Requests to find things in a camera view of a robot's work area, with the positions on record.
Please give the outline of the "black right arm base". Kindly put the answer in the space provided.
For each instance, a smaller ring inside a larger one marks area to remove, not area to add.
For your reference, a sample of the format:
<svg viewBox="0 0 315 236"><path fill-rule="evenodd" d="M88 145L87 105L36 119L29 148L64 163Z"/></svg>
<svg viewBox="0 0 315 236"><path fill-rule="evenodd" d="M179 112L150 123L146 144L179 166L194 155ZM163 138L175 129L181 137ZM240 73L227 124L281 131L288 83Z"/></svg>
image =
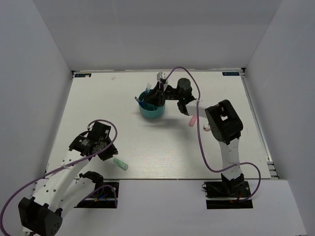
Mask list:
<svg viewBox="0 0 315 236"><path fill-rule="evenodd" d="M224 189L222 182L209 181L202 184L205 191L207 209L252 209L251 198L244 200L251 195L250 187L247 181L228 193Z"/></svg>

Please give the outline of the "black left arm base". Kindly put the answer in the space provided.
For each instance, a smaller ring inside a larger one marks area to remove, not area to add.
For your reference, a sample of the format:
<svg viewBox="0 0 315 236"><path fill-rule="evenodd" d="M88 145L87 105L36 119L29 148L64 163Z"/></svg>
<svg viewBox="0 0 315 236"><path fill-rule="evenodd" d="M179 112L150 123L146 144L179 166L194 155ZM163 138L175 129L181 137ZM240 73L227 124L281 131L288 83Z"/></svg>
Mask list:
<svg viewBox="0 0 315 236"><path fill-rule="evenodd" d="M115 209L116 203L118 203L119 185L118 181L104 182L105 185L110 187L104 187L98 190L96 193L81 201L75 208L91 208L91 209Z"/></svg>

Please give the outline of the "blue ballpoint pen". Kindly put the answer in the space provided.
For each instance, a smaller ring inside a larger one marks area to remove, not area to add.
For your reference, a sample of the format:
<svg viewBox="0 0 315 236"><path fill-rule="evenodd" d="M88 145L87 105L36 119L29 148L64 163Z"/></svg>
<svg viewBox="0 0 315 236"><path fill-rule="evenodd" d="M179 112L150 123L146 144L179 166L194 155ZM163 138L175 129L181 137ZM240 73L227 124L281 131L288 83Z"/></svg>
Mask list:
<svg viewBox="0 0 315 236"><path fill-rule="evenodd" d="M138 102L138 105L143 108L146 109L146 103L144 103L142 100L140 100L138 97L134 97L134 99Z"/></svg>

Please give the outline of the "pink eraser stick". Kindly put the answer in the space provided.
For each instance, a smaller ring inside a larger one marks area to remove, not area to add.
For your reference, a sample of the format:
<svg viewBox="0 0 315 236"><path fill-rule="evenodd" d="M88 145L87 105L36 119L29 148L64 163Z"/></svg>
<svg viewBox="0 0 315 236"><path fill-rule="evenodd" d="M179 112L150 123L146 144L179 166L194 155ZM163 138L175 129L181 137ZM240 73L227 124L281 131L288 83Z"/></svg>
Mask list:
<svg viewBox="0 0 315 236"><path fill-rule="evenodd" d="M196 120L197 120L197 116L192 116L190 121L189 121L189 126L193 127L196 123Z"/></svg>

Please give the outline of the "pink correction tape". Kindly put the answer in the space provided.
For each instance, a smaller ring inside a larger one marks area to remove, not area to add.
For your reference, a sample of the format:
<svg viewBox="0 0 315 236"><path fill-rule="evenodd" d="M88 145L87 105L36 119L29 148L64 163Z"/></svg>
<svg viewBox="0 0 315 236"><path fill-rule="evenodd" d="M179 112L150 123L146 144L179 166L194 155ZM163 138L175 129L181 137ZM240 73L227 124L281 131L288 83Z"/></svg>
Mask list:
<svg viewBox="0 0 315 236"><path fill-rule="evenodd" d="M205 124L205 125L203 126L203 129L204 129L205 131L210 131L210 130L211 130L209 124Z"/></svg>

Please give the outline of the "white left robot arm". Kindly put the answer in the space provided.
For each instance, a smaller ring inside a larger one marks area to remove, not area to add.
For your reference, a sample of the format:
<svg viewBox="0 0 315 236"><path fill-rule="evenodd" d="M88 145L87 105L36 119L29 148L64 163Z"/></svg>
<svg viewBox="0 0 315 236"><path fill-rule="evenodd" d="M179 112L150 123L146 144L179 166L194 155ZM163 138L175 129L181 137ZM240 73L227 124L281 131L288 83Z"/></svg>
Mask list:
<svg viewBox="0 0 315 236"><path fill-rule="evenodd" d="M49 174L45 184L31 198L18 204L22 226L40 236L54 236L70 210L90 196L103 193L104 178L93 171L82 169L94 158L104 161L118 154L110 138L115 125L97 119L88 124L68 146L60 170Z"/></svg>

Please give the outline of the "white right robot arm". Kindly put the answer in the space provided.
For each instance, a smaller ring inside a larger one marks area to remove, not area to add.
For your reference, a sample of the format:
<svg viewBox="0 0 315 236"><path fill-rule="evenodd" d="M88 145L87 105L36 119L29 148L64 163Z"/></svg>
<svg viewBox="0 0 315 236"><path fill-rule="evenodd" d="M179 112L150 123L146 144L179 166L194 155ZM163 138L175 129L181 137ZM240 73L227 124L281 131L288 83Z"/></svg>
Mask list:
<svg viewBox="0 0 315 236"><path fill-rule="evenodd" d="M208 108L197 105L197 99L192 95L190 80L187 78L180 78L176 88L158 81L153 89L145 91L139 99L144 105L157 107L163 106L166 100L175 100L182 114L206 118L221 150L222 191L228 196L239 192L240 185L244 182L238 153L243 124L229 100L225 99Z"/></svg>

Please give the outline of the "green transparent eraser case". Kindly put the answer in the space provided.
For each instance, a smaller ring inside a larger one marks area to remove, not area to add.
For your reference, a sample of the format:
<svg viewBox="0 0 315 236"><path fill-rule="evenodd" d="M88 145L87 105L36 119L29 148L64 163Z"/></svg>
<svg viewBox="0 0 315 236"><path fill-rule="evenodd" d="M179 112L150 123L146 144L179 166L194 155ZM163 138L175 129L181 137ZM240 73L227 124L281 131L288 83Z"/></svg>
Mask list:
<svg viewBox="0 0 315 236"><path fill-rule="evenodd" d="M123 162L122 160L118 159L118 158L114 158L113 162L122 170L126 171L128 169L128 164L126 164L125 162Z"/></svg>

